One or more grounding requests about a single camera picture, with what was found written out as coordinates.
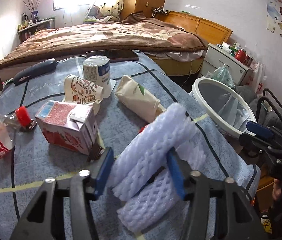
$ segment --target red and white box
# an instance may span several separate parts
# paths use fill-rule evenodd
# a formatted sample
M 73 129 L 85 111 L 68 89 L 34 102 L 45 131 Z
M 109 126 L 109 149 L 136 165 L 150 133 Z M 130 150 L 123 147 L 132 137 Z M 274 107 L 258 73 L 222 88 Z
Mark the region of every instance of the red and white box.
M 49 100 L 36 115 L 36 121 L 51 144 L 89 155 L 97 137 L 92 106 Z

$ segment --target nightstand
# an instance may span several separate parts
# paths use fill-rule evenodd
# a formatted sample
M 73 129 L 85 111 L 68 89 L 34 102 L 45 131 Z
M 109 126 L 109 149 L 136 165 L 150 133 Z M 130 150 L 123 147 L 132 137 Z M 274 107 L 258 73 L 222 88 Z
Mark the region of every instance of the nightstand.
M 208 72 L 213 73 L 217 68 L 222 67 L 224 64 L 229 66 L 229 71 L 232 76 L 233 82 L 238 86 L 245 85 L 253 70 L 235 57 L 220 49 L 218 46 L 209 44 L 207 54 L 205 55 L 202 67 L 199 72 L 199 77 L 205 76 Z

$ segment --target bed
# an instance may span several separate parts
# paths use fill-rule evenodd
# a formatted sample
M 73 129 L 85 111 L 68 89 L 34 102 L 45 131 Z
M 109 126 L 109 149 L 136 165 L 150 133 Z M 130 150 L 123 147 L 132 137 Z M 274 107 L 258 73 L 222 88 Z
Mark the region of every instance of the bed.
M 193 97 L 172 82 L 162 69 L 140 51 L 136 62 L 110 63 L 110 78 L 117 80 L 130 75 L 155 95 L 167 108 L 173 102 L 181 103 L 190 117 L 202 128 L 193 142 L 201 142 L 206 155 L 202 172 L 209 178 L 223 180 L 233 177 L 253 197 L 260 178 L 255 165 L 246 165 L 217 130 L 213 121 Z M 64 97 L 63 80 L 69 74 L 82 76 L 85 57 L 73 57 L 58 62 L 55 72 L 34 78 L 19 86 L 8 84 L 0 96 L 0 113 L 13 112 L 26 106 L 33 117 L 48 100 L 61 101 Z M 146 125 L 146 122 L 118 101 L 114 93 L 103 99 L 97 125 L 106 146 L 119 155 Z M 14 151 L 0 160 L 0 239 L 8 240 L 19 217 L 34 196 L 42 181 L 53 176 L 68 178 L 86 165 L 87 156 L 49 145 L 37 127 L 33 133 L 18 133 Z M 188 203 L 179 201 L 167 214 L 140 234 L 133 234 L 118 219 L 116 211 L 121 201 L 106 188 L 91 208 L 100 240 L 175 240 L 180 238 Z M 210 203 L 208 239 L 214 231 L 215 201 Z M 69 199 L 64 202 L 66 239 L 72 239 Z
M 177 27 L 177 22 L 184 21 L 177 17 L 186 17 L 187 26 Z M 146 18 L 142 12 L 138 12 L 129 15 L 122 23 L 77 25 L 40 31 L 0 60 L 1 79 L 5 81 L 12 78 L 26 67 L 48 58 L 61 60 L 84 55 L 87 51 L 118 48 L 146 52 L 169 76 L 189 75 L 200 70 L 208 42 L 215 44 L 226 41 L 232 32 L 201 19 L 198 25 L 200 34 L 196 35 L 189 27 L 197 24 L 194 16 L 171 12 L 159 18 Z M 228 30 L 223 40 L 220 30 Z

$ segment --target bolt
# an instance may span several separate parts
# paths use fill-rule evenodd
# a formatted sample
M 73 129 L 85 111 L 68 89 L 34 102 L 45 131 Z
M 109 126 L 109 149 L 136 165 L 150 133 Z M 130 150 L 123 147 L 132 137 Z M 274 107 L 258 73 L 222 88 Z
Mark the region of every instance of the bolt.
M 90 175 L 90 171 L 88 171 L 88 170 L 79 171 L 80 177 L 88 177 L 89 175 Z
M 54 178 L 54 177 L 48 177 L 48 178 L 46 178 L 45 179 L 45 182 L 46 183 L 52 183 L 52 182 L 54 182 L 56 179 Z
M 229 184 L 233 184 L 235 182 L 235 180 L 233 178 L 228 177 L 228 178 L 225 179 L 225 182 L 227 182 Z
M 191 176 L 193 176 L 193 177 L 200 177 L 201 176 L 201 172 L 199 172 L 199 171 L 191 171 Z

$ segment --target wooden headboard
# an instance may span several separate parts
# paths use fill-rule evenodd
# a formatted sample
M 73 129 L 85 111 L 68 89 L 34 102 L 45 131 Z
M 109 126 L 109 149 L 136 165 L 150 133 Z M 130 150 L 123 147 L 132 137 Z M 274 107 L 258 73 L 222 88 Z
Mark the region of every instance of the wooden headboard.
M 232 30 L 227 27 L 190 14 L 169 12 L 168 15 L 165 15 L 158 13 L 156 18 L 163 22 L 172 23 L 183 28 L 187 32 L 196 33 L 208 43 L 212 44 L 222 44 L 223 42 L 227 42 L 232 34 Z

